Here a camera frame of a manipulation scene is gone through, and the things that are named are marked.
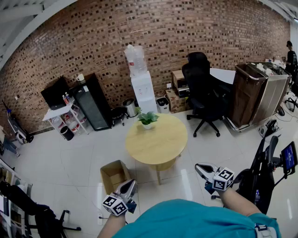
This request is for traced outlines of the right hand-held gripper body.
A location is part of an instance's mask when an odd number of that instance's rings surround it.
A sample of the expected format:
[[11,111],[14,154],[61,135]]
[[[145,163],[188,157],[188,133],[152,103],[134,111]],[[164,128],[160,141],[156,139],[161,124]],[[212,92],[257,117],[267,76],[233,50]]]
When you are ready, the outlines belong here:
[[224,192],[226,191],[234,181],[234,172],[228,167],[218,168],[215,172],[212,172],[205,183],[205,190],[210,194],[214,191]]

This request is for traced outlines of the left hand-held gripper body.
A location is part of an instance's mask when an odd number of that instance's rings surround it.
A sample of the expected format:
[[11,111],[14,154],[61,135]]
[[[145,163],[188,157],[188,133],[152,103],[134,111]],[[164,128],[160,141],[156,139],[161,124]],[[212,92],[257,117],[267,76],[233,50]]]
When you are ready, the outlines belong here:
[[137,207],[133,198],[129,202],[125,202],[121,196],[112,192],[102,201],[103,207],[115,216],[120,216],[126,212],[134,213]]

